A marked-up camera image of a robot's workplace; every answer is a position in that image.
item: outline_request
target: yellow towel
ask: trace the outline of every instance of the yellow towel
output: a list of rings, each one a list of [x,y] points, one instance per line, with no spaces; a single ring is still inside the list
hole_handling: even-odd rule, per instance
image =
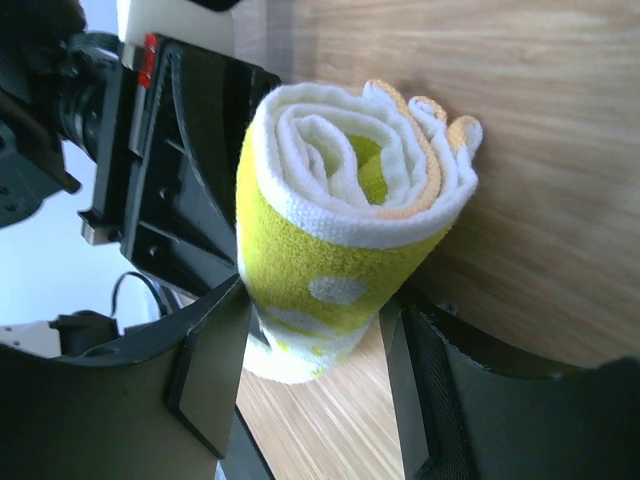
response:
[[[238,267],[267,340],[250,336],[245,367],[299,383],[351,352],[475,191],[481,140],[474,118],[447,125],[381,81],[271,92],[237,177]]]

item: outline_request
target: wood grain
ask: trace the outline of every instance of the wood grain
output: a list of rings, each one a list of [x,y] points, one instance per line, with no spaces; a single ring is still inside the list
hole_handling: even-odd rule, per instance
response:
[[[237,54],[286,82],[379,77],[483,123],[480,188],[412,281],[507,342],[640,350],[639,0],[244,0]],[[326,379],[245,374],[278,479],[399,479],[379,333]]]
[[[277,480],[403,478],[377,325],[350,358],[311,384],[245,371],[238,406]]]

